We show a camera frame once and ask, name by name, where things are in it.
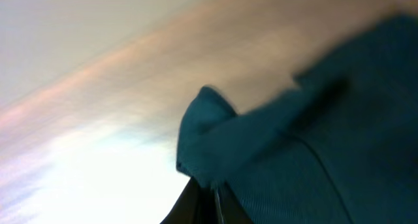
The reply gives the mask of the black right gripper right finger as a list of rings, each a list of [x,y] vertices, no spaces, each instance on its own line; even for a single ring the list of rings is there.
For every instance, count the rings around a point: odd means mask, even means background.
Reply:
[[[217,188],[217,221],[219,224],[253,224],[228,184]]]

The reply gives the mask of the black polo shirt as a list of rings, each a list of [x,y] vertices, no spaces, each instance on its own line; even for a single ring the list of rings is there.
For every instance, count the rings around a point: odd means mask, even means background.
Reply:
[[[417,222],[417,17],[390,16],[238,114],[205,86],[176,168],[254,223]]]

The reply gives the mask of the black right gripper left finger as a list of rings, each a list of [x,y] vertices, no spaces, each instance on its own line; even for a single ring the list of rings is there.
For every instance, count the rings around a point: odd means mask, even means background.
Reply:
[[[216,224],[214,193],[190,178],[161,224]]]

